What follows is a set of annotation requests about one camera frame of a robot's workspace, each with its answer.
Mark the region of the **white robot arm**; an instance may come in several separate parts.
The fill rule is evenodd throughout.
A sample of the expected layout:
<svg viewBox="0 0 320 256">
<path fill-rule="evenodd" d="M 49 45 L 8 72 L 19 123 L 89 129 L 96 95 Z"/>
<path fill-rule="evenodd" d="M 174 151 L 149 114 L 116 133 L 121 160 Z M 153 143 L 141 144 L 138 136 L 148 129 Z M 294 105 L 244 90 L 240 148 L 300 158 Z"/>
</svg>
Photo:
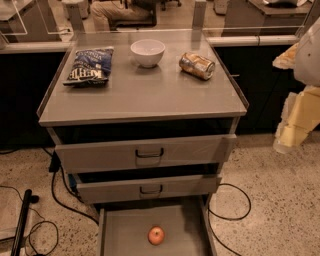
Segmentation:
<svg viewBox="0 0 320 256">
<path fill-rule="evenodd" d="M 273 66 L 292 69 L 294 78 L 305 85 L 285 100 L 273 148 L 282 154 L 297 148 L 320 124 L 320 18 L 301 39 L 279 55 Z"/>
</svg>

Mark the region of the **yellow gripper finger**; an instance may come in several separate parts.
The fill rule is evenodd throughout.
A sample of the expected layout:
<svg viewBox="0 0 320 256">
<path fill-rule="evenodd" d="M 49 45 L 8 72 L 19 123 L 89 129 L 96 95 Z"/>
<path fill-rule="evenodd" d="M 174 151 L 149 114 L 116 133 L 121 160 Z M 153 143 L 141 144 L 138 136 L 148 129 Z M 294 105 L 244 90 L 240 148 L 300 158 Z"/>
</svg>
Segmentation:
<svg viewBox="0 0 320 256">
<path fill-rule="evenodd" d="M 320 87 L 306 86 L 299 93 L 290 92 L 285 100 L 273 148 L 282 154 L 302 144 L 320 124 Z"/>
<path fill-rule="evenodd" d="M 272 65 L 279 69 L 293 69 L 295 66 L 295 57 L 298 48 L 298 43 L 295 43 L 285 52 L 277 56 Z"/>
</svg>

